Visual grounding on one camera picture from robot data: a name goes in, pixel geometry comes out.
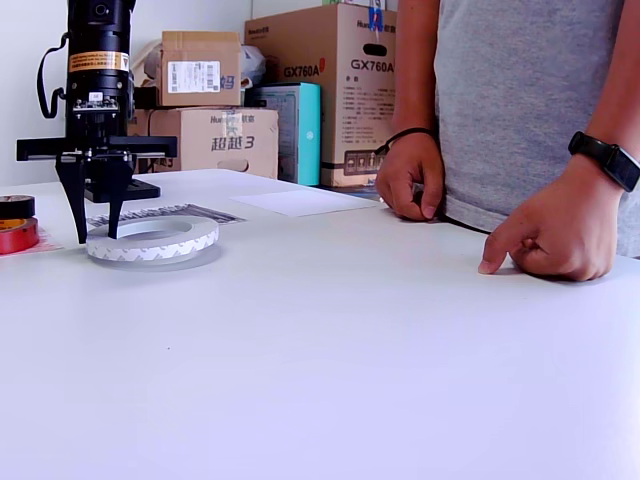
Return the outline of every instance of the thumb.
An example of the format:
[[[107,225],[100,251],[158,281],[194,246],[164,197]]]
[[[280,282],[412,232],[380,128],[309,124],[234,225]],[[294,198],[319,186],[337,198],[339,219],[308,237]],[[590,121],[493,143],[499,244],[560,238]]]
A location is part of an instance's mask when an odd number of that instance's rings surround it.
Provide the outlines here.
[[[425,172],[421,209],[427,220],[433,220],[433,217],[435,217],[436,210],[438,210],[440,202],[442,202],[443,192],[442,175]]]
[[[478,272],[492,275],[502,266],[507,254],[518,248],[522,241],[535,233],[536,227],[518,211],[489,235],[484,245],[482,263]]]

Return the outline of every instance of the person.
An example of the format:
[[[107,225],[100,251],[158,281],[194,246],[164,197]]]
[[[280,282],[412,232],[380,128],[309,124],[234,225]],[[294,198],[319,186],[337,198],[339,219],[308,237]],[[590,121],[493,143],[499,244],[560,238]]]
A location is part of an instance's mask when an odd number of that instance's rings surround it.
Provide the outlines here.
[[[510,255],[587,281],[640,256],[638,194],[567,150],[584,131],[640,159],[640,0],[400,0],[397,32],[394,130],[437,130],[383,162],[397,215],[492,232],[482,274]]]

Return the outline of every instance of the black bracelet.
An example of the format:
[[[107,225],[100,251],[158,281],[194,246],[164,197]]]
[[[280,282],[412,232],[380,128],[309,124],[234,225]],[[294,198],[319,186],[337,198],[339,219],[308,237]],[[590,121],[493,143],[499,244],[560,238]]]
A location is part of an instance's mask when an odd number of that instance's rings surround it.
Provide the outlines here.
[[[428,128],[424,128],[424,127],[407,128],[406,130],[403,130],[400,133],[396,133],[393,137],[387,140],[387,143],[385,143],[378,150],[376,150],[376,155],[386,155],[387,153],[389,153],[389,150],[391,150],[391,144],[393,142],[395,142],[396,140],[402,137],[406,137],[407,135],[412,135],[414,133],[424,133],[426,135],[429,135],[435,138],[435,132]]]

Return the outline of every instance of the tape roll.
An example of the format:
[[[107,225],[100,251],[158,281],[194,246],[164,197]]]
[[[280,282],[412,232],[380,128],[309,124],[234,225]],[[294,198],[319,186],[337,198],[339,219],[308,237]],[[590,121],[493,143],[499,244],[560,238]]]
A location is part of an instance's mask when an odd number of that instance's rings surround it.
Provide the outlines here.
[[[38,244],[38,220],[0,220],[0,255],[27,250]]]
[[[36,215],[36,199],[27,195],[0,197],[0,220],[31,218]]]
[[[217,222],[203,217],[172,216],[121,222],[120,238],[108,237],[104,225],[89,232],[87,253],[113,262],[157,262],[190,258],[218,241]]]

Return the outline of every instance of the white tape roll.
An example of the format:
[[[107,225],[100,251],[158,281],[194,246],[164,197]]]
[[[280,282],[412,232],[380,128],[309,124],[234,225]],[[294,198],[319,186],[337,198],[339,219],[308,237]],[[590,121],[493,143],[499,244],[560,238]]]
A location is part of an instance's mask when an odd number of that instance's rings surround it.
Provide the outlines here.
[[[113,262],[156,262],[191,258],[218,241],[219,225],[203,217],[156,217],[121,222],[118,239],[108,237],[107,225],[87,237],[87,253]]]

